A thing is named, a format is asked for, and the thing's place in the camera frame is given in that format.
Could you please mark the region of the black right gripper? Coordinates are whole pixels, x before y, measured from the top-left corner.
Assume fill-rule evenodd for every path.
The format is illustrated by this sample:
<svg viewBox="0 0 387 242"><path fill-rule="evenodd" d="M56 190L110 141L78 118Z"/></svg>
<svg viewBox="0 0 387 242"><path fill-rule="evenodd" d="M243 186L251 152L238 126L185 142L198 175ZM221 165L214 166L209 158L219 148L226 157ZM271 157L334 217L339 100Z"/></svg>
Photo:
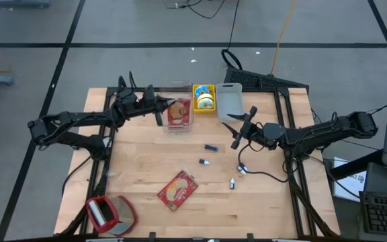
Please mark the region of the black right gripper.
<svg viewBox="0 0 387 242"><path fill-rule="evenodd" d="M247 139L250 142L258 143L259 145L268 148L269 150L274 150L277 147L278 142L284 137L281 137L279 140L269 140L266 141L263 137L263 126L258 126L252 122L252 119L257 113L257 108L252 106L249 113L238 115L238 114L227 114L227 116L234 118L236 120L243 121L243 125L239 131L235 130L233 127L229 126L227 123L222 123L226 128L231 132L234 142L231 147L237 149L242 138Z"/></svg>

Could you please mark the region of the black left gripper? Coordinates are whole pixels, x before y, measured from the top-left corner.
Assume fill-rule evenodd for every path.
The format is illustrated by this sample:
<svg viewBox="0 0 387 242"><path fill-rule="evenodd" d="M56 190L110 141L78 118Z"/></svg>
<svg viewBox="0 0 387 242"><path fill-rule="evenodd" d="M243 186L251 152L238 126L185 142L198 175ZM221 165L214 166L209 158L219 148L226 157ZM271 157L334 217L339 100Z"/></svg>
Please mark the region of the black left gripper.
<svg viewBox="0 0 387 242"><path fill-rule="evenodd" d="M147 114L154 114L155 120L158 126L168 126L168 112L163 112L163 104L173 104L176 102L176 99L169 97L162 97L155 95L152 85L149 85L143 92L141 99L137 99L133 104L127 106L121 106L117 104L117 96L119 92L127 88L119 86L118 90L115 92L115 100L112 104L112 125L113 126L123 126L125 121L137 117L145 116Z"/></svg>

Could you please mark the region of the red plastic-wrapped packet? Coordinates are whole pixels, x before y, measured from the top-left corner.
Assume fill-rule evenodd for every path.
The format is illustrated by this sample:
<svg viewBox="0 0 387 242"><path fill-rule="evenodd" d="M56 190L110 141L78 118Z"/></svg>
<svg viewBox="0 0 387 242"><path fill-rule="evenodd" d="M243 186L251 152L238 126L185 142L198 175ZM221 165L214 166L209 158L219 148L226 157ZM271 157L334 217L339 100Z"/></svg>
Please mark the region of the red plastic-wrapped packet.
<svg viewBox="0 0 387 242"><path fill-rule="evenodd" d="M187 126L190 119L190 99L177 99L167 109L167 120L170 126Z"/></svg>
<svg viewBox="0 0 387 242"><path fill-rule="evenodd" d="M191 173L181 170L158 194L157 198L171 211L176 211L198 188Z"/></svg>

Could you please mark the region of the blue and white tape roll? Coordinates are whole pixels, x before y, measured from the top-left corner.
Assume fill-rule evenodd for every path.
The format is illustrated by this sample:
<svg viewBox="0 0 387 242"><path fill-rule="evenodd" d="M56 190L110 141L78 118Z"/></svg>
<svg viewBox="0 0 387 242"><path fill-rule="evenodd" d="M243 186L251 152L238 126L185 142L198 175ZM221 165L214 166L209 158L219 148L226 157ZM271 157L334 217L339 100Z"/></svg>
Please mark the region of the blue and white tape roll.
<svg viewBox="0 0 387 242"><path fill-rule="evenodd" d="M209 94L209 93L210 93L210 89L206 85L199 85L199 86L197 86L196 89L195 89L195 92L194 92L195 97L199 97L199 96L201 96L203 94Z"/></svg>

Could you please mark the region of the clear plastic bin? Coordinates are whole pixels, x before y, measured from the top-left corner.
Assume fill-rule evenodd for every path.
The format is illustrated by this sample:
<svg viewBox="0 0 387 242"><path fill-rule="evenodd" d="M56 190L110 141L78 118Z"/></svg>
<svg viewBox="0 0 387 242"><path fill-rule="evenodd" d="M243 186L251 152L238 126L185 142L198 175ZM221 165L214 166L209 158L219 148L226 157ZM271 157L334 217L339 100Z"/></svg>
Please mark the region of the clear plastic bin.
<svg viewBox="0 0 387 242"><path fill-rule="evenodd" d="M180 80L180 81L168 81L163 87L159 88L159 95L162 97L169 97L173 99L190 99L190 119L187 126L163 126L165 132L188 132L191 130L191 126L194 122L193 111L193 97L192 97L192 82Z"/></svg>

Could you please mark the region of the white plastic bin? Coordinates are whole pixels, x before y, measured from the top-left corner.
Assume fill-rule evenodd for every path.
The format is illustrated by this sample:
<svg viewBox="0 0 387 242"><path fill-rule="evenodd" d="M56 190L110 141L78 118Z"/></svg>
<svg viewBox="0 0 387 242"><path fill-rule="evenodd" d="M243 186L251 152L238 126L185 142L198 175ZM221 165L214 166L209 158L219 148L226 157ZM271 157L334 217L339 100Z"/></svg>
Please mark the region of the white plastic bin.
<svg viewBox="0 0 387 242"><path fill-rule="evenodd" d="M240 83L221 83L215 86L216 107L221 122L238 122L237 119L231 118L228 114L243 115L245 113L242 90L243 87Z"/></svg>

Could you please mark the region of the yellow plastic basket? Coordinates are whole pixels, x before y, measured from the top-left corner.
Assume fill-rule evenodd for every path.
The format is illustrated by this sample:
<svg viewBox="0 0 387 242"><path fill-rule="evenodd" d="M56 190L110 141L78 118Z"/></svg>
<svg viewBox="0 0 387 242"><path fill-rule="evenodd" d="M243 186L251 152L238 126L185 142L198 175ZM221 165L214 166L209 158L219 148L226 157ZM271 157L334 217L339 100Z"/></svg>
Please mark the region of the yellow plastic basket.
<svg viewBox="0 0 387 242"><path fill-rule="evenodd" d="M195 89L199 85L206 85L210 89L210 93L214 98L214 107L212 109L199 109L197 105L197 97L195 97ZM216 94L215 94L215 86L213 84L194 84L192 89L192 97L193 97L193 110L195 113L211 113L214 112L216 109Z"/></svg>

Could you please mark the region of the black perforated panel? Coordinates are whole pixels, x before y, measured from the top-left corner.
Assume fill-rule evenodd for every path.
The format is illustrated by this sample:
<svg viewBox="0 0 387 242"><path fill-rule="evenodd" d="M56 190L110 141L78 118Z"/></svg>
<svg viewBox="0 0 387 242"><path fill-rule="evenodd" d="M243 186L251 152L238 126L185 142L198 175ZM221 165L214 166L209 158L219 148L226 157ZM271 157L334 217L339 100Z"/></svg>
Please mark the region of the black perforated panel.
<svg viewBox="0 0 387 242"><path fill-rule="evenodd" d="M272 75L252 73L231 67L227 68L226 70L224 83L240 83L243 88L247 89L265 90L277 87L287 87L304 88L305 90L309 91L309 86L302 83L280 79Z"/></svg>

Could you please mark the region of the red mesh desk organizer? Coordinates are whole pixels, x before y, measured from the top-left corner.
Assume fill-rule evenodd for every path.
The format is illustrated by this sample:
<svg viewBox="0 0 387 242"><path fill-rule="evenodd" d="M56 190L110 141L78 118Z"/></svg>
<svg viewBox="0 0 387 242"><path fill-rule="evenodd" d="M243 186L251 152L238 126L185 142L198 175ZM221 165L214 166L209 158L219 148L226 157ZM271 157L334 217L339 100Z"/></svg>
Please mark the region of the red mesh desk organizer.
<svg viewBox="0 0 387 242"><path fill-rule="evenodd" d="M105 217L106 224L99 227L91 213L88 202L96 200ZM133 205L123 196L99 196L88 199L85 203L89 220L98 233L108 233L121 237L130 233L135 227L138 217Z"/></svg>

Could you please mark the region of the silver cylinder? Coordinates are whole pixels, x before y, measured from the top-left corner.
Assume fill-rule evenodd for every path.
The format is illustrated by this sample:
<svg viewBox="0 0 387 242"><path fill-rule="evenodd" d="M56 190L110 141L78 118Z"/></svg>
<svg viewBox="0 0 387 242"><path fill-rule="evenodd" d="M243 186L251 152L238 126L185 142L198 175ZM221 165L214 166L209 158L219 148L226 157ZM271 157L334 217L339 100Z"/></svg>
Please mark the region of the silver cylinder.
<svg viewBox="0 0 387 242"><path fill-rule="evenodd" d="M91 210L91 213L95 219L96 224L99 227L104 226L106 224L105 217L103 216L100 207L98 206L98 203L96 200L91 200L88 202L89 208Z"/></svg>

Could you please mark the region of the dark desk bar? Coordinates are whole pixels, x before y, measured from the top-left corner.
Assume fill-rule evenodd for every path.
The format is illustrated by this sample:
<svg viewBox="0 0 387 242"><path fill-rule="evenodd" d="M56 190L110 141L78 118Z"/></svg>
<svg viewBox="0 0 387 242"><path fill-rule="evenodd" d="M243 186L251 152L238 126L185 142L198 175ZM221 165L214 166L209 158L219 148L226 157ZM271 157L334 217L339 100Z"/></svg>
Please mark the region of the dark desk bar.
<svg viewBox="0 0 387 242"><path fill-rule="evenodd" d="M383 156L383 150L379 149L378 151L370 153L369 155L365 155L363 157L360 157L359 159L350 161L344 165L340 165L336 168L332 168L330 170L330 174L336 180L346 178L347 176L354 175L362 171L366 171L370 163L383 165L382 156Z"/></svg>

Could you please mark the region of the white paper sheet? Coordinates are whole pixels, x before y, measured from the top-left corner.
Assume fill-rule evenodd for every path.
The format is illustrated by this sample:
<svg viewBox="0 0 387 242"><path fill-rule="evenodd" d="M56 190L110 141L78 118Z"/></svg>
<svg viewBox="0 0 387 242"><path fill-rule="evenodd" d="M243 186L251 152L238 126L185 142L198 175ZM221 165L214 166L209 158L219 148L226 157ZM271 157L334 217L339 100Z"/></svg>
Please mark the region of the white paper sheet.
<svg viewBox="0 0 387 242"><path fill-rule="evenodd" d="M332 183L332 195L336 198L360 202L358 196L363 191L366 172L362 171Z"/></svg>

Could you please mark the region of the black keyboard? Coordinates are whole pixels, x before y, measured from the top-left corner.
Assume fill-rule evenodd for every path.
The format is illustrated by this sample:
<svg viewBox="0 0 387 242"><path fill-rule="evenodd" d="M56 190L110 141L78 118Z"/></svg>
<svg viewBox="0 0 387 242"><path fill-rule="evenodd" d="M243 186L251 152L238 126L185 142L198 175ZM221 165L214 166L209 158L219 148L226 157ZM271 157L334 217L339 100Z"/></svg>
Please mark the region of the black keyboard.
<svg viewBox="0 0 387 242"><path fill-rule="evenodd" d="M360 192L359 199L364 230L387 235L387 193Z"/></svg>

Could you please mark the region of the black aluminium table frame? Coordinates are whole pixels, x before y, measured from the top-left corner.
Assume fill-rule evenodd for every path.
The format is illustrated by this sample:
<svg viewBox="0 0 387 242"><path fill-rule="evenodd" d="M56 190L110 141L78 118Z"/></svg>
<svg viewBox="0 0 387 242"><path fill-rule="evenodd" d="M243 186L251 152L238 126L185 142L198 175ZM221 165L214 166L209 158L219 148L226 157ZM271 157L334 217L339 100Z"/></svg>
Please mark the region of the black aluminium table frame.
<svg viewBox="0 0 387 242"><path fill-rule="evenodd" d="M123 80L123 77L119 77L119 86L127 87ZM136 87L135 83L131 83L131 86L128 88L133 88L134 92L143 92L145 89ZM159 94L159 88L160 87L154 87L154 91L156 94ZM107 91L105 93L105 101L103 104L103 111L113 104L116 97L115 92L117 90L118 87L107 88ZM282 104L280 101L280 99L283 98L287 109L287 117L290 123L290 127L295 127L289 88L277 87L265 90L243 88L242 95L243 92L271 93L275 102L277 119L279 124L281 125L284 125L284 115L282 111ZM98 135L100 135L100 137L102 137L104 139L104 142L107 144L109 156L107 159L98 160L92 159L91 155L89 154L89 158L93 160L93 165L91 168L91 177L86 192L87 199L103 195L106 191L108 182L108 172L110 170L110 163L112 158L112 144L114 143L117 129L118 128L99 126ZM304 165L302 164L303 158L305 158L305 155L291 158L284 151L283 168L289 173L288 186L290 188L291 206L293 208L297 236L299 238L312 237L314 239L317 239L317 231L320 231L325 237L337 237L338 235L331 230L331 228L326 224L326 222L319 216L318 212L314 210L311 204ZM56 235L59 237L87 237L89 235L92 237L97 237L99 233L95 229L91 233L86 232L87 219L89 219L89 216L84 205L81 207L78 215L76 215L72 222L66 227L66 229L57 233Z"/></svg>

